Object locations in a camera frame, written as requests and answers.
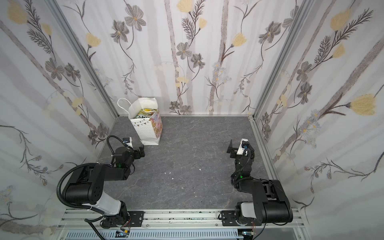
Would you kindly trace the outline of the white cartoon paper gift bag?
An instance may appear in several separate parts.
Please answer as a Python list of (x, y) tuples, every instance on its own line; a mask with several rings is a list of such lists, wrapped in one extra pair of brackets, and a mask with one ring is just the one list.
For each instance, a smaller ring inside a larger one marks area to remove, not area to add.
[[(117, 105), (125, 113), (128, 114), (129, 120), (131, 121), (143, 145), (159, 145), (163, 131), (163, 123), (158, 102), (155, 98), (138, 98), (133, 103), (131, 103), (126, 98), (120, 98), (117, 101)], [(157, 112), (154, 113), (150, 118), (135, 119), (138, 112), (144, 108), (156, 109)]]

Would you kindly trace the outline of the green Fox's candy bag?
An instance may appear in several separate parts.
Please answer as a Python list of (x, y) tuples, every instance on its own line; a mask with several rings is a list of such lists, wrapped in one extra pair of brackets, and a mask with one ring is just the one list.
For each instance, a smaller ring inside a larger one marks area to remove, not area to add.
[(156, 113), (156, 109), (141, 109), (138, 114), (136, 115), (135, 119), (145, 119), (150, 118), (154, 113)]

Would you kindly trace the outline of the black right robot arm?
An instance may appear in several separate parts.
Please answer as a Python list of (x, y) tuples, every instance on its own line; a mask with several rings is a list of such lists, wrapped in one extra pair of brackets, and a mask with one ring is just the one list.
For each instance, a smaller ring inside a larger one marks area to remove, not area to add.
[(231, 184), (240, 193), (250, 194), (251, 202), (238, 202), (234, 211), (222, 211), (223, 226), (286, 225), (294, 214), (288, 197), (278, 180), (257, 179), (251, 176), (255, 150), (247, 139), (235, 148), (230, 142), (227, 153), (234, 159), (235, 171)]

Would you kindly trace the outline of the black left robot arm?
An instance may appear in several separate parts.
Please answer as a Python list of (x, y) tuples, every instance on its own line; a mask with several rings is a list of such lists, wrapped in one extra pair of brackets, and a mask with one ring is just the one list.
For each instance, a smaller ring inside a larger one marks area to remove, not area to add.
[(101, 216), (86, 220), (91, 226), (101, 221), (104, 229), (125, 227), (133, 220), (123, 201), (116, 200), (104, 191), (104, 183), (125, 181), (135, 171), (134, 161), (145, 156), (145, 148), (120, 147), (112, 157), (112, 164), (88, 163), (70, 169), (59, 180), (56, 193), (62, 204), (69, 208), (85, 209)]

